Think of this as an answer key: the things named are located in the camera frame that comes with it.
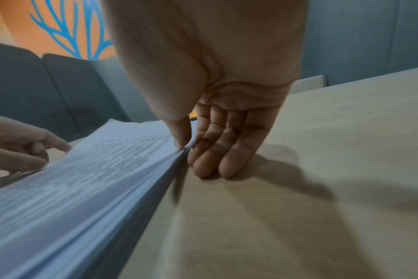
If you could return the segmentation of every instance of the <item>paper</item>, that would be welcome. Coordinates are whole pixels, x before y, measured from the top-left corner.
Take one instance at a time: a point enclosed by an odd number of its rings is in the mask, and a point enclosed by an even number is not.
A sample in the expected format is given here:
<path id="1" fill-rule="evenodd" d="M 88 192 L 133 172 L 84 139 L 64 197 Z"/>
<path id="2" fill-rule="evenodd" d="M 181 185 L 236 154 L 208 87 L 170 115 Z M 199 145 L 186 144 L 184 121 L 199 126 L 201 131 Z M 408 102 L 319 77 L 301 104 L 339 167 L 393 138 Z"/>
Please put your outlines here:
<path id="1" fill-rule="evenodd" d="M 0 189 L 0 278 L 40 265 L 178 155 L 163 123 L 111 121 L 63 159 Z"/>

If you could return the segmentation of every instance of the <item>hand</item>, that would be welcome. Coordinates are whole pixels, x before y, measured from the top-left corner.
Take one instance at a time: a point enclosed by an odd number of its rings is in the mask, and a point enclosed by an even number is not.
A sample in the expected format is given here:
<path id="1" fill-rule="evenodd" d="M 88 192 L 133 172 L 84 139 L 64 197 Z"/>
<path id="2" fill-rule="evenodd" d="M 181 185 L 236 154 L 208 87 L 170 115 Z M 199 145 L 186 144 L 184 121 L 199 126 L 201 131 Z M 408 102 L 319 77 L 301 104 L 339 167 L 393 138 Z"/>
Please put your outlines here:
<path id="1" fill-rule="evenodd" d="M 47 130 L 0 117 L 0 170 L 39 170 L 48 163 L 49 148 L 67 152 L 71 145 Z"/>
<path id="2" fill-rule="evenodd" d="M 254 156 L 298 78 L 306 0 L 102 0 L 117 53 L 188 163 L 229 178 Z"/>

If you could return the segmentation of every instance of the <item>book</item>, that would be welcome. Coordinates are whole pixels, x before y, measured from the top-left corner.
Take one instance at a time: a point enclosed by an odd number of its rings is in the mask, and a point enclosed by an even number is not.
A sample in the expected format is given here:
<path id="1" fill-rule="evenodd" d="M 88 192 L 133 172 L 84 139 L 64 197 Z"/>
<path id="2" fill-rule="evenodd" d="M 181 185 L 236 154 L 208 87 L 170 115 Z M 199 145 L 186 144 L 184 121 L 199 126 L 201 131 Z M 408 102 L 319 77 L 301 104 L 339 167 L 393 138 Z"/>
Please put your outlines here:
<path id="1" fill-rule="evenodd" d="M 125 259 L 107 253 L 130 253 L 122 233 L 132 228 L 134 247 L 189 148 L 176 150 L 163 122 L 110 120 L 45 169 L 0 187 L 0 279 L 117 276 Z"/>

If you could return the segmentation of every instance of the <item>blue tree branch mural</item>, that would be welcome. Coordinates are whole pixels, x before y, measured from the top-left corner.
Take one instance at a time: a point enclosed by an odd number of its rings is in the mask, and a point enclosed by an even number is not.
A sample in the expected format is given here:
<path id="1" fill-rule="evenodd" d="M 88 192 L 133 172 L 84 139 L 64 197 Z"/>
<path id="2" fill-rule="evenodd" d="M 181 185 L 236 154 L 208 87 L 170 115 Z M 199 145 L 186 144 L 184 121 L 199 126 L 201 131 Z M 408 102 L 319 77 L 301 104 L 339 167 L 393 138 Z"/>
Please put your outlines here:
<path id="1" fill-rule="evenodd" d="M 53 8 L 51 0 L 44 0 L 47 9 L 50 11 L 51 16 L 57 23 L 58 29 L 50 27 L 45 20 L 43 19 L 41 12 L 36 5 L 36 0 L 31 0 L 33 4 L 34 11 L 36 12 L 37 18 L 30 13 L 31 19 L 43 30 L 45 30 L 48 35 L 64 50 L 71 54 L 75 58 L 82 59 L 82 54 L 79 50 L 77 43 L 77 31 L 79 27 L 79 9 L 78 3 L 73 2 L 73 30 L 68 29 L 66 16 L 65 16 L 65 0 L 60 0 L 60 15 L 58 16 Z M 87 57 L 88 60 L 98 60 L 100 54 L 109 46 L 112 46 L 113 43 L 110 39 L 105 40 L 105 23 L 103 21 L 103 16 L 100 11 L 99 4 L 97 0 L 82 0 L 83 11 L 84 11 L 84 21 L 85 21 L 85 31 L 86 31 L 86 47 L 87 47 Z M 94 14 L 97 16 L 99 21 L 99 42 L 95 50 L 91 45 L 91 23 L 93 20 Z M 68 42 L 68 45 L 64 44 L 56 35 L 65 38 Z"/>

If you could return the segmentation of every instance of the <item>light wood tabletop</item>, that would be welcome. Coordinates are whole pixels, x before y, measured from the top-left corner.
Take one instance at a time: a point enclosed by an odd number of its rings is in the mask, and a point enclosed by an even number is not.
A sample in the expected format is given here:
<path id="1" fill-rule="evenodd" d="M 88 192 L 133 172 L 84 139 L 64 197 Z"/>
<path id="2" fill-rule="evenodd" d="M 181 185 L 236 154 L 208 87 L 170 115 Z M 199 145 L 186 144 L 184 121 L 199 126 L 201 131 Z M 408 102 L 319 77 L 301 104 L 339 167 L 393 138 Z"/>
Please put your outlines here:
<path id="1" fill-rule="evenodd" d="M 418 69 L 288 96 L 232 181 L 183 166 L 138 278 L 418 279 Z"/>

